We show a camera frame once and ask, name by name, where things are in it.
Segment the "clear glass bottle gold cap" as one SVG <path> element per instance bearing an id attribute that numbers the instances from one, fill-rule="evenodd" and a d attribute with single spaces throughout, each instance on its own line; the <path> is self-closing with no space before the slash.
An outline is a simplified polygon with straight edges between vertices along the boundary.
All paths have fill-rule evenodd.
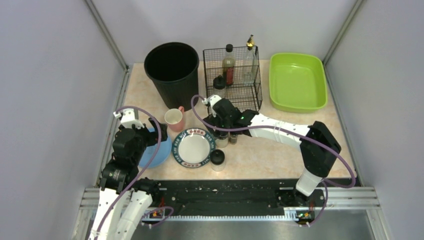
<path id="1" fill-rule="evenodd" d="M 243 58 L 243 84 L 251 85 L 255 82 L 257 75 L 257 56 L 254 35 L 251 34 L 246 41 L 246 52 Z"/>

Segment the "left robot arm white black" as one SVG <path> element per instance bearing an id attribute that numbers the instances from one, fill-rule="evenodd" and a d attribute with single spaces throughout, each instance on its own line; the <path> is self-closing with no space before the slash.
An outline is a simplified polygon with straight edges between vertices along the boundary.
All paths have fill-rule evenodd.
<path id="1" fill-rule="evenodd" d="M 115 133 L 111 160 L 101 172 L 90 240 L 130 240 L 147 208 L 158 197 L 158 183 L 138 179 L 138 166 L 148 147 L 168 139 L 168 126 L 155 118 L 148 120 L 153 130 L 144 123 L 130 123 L 121 124 Z"/>

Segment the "spice jar black lid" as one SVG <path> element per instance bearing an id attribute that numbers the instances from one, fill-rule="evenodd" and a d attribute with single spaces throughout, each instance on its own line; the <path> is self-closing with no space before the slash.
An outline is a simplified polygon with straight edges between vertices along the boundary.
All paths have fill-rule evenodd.
<path id="1" fill-rule="evenodd" d="M 221 98 L 226 96 L 226 81 L 222 75 L 218 75 L 213 80 L 213 95 L 217 95 Z"/>
<path id="2" fill-rule="evenodd" d="M 228 132 L 220 132 L 218 137 L 215 139 L 217 148 L 225 148 L 229 144 L 229 133 Z"/>
<path id="3" fill-rule="evenodd" d="M 211 168 L 215 172 L 220 172 L 225 168 L 225 166 L 226 166 L 226 156 L 225 156 L 225 153 L 222 150 L 216 149 L 216 150 L 212 151 L 210 153 L 209 157 L 210 157 Z"/>

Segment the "small dark spice jar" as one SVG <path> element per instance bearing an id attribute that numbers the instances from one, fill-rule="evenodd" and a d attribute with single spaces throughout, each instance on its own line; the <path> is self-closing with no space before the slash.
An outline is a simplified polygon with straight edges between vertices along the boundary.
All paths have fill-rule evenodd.
<path id="1" fill-rule="evenodd" d="M 236 133 L 230 132 L 228 142 L 232 145 L 235 145 L 238 142 L 238 135 Z"/>

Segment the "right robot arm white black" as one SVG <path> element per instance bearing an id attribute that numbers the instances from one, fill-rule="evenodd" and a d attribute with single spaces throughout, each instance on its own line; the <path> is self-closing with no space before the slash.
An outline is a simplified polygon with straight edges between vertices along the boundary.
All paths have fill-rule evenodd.
<path id="1" fill-rule="evenodd" d="M 298 150 L 304 169 L 294 192 L 304 198 L 310 197 L 329 175 L 340 155 L 340 144 L 320 121 L 302 125 L 276 120 L 251 109 L 240 111 L 228 99 L 218 95 L 204 98 L 201 102 L 211 110 L 202 121 L 214 134 L 228 132 L 236 136 L 263 138 Z"/>

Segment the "dark sauce bottle black cap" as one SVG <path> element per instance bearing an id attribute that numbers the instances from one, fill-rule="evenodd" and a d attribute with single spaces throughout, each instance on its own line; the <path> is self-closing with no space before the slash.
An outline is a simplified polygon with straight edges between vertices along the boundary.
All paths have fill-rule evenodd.
<path id="1" fill-rule="evenodd" d="M 227 44 L 225 47 L 225 57 L 222 60 L 223 77 L 227 87 L 234 84 L 235 64 L 236 60 L 233 53 L 233 45 Z"/>

